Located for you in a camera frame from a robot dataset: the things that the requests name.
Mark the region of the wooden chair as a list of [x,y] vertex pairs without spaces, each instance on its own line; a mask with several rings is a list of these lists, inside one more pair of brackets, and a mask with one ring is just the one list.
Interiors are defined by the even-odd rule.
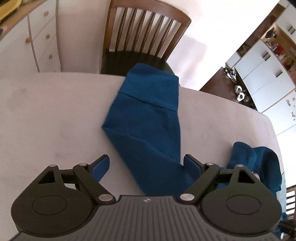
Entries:
[[100,72],[126,76],[143,63],[173,73],[167,60],[190,24],[186,13],[163,1],[111,1]]
[[295,241],[295,185],[287,188],[287,220],[280,222],[281,240]]

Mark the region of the white sneakers pair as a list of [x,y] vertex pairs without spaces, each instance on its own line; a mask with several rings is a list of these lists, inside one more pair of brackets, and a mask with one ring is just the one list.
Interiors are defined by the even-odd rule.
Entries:
[[234,92],[237,95],[236,99],[238,102],[241,102],[243,99],[245,99],[246,94],[240,85],[236,85],[234,87]]

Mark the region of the white drawer sideboard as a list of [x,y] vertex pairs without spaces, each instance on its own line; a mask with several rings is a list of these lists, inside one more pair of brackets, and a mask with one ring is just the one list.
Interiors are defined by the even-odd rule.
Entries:
[[1,20],[1,78],[60,72],[58,1],[27,1]]

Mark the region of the blue zip sweatshirt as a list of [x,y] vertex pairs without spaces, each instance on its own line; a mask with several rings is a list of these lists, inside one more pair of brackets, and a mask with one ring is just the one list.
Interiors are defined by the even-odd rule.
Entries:
[[[126,75],[102,126],[144,193],[179,197],[194,181],[184,168],[178,118],[177,76],[145,64]],[[263,166],[279,166],[274,151],[233,145],[229,181],[216,179],[195,210],[216,228],[236,235],[267,232],[281,218],[275,194],[281,176],[265,177]]]

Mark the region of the far wooden chair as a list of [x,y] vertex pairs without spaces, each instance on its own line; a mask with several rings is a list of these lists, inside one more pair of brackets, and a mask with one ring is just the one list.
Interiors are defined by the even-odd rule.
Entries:
[[186,13],[163,1],[111,1],[100,72],[126,76],[143,63],[173,73],[167,60],[190,24]]

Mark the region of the white shoe cabinet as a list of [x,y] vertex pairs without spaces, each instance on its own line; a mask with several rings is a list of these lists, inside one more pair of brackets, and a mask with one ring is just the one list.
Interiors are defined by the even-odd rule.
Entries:
[[258,40],[240,58],[234,69],[260,113],[295,89],[282,63],[262,40]]

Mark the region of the near wooden chair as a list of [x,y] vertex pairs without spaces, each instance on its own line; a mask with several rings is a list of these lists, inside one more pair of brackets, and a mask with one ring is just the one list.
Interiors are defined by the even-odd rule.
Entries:
[[281,240],[295,241],[295,185],[287,188],[287,220],[280,222]]

